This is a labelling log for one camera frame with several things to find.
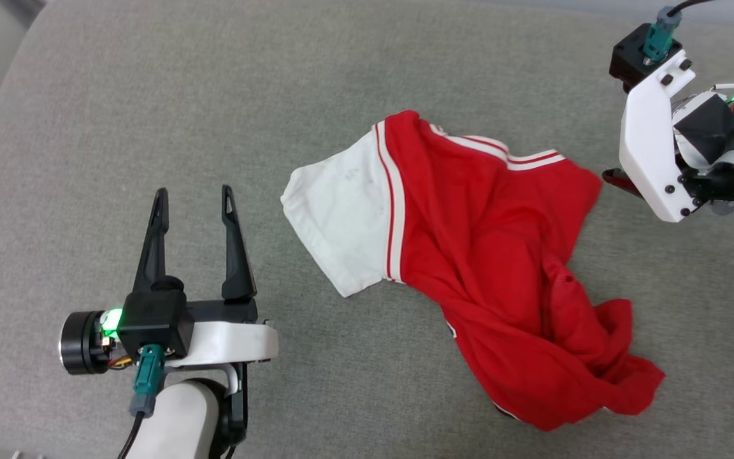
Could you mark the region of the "red and white shirt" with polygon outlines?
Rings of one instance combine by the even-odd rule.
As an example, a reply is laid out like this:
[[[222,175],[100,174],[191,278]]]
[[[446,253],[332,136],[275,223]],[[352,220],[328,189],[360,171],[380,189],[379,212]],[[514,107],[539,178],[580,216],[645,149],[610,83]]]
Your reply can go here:
[[[496,409],[551,431],[641,414],[665,378],[630,354],[630,301],[594,305],[568,268],[601,187],[554,149],[515,156],[405,110],[294,170],[280,201],[341,296],[382,280],[424,294]]]

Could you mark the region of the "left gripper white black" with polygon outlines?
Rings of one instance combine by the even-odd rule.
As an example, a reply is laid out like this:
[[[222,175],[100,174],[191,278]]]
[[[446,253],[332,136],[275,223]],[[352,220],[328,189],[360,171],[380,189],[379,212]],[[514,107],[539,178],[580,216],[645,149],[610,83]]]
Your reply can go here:
[[[155,192],[132,291],[183,291],[184,283],[166,274],[165,235],[169,230],[168,192]],[[226,229],[226,276],[222,299],[249,300],[257,288],[248,261],[232,187],[222,186]],[[59,335],[59,360],[67,373],[102,374],[134,365],[138,354],[122,348],[117,326],[122,309],[75,312]],[[278,354],[277,331],[267,323],[198,321],[189,354],[166,353],[154,415],[134,419],[127,448],[236,448],[247,438],[248,364]]]

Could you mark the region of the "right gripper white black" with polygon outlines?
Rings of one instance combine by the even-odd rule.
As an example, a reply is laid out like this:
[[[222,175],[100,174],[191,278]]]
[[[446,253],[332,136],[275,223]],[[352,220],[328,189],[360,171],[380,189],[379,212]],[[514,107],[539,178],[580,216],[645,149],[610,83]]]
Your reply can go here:
[[[621,117],[620,168],[605,183],[641,198],[664,222],[702,207],[734,212],[734,84],[715,84],[676,101],[695,78],[679,50],[627,96]]]

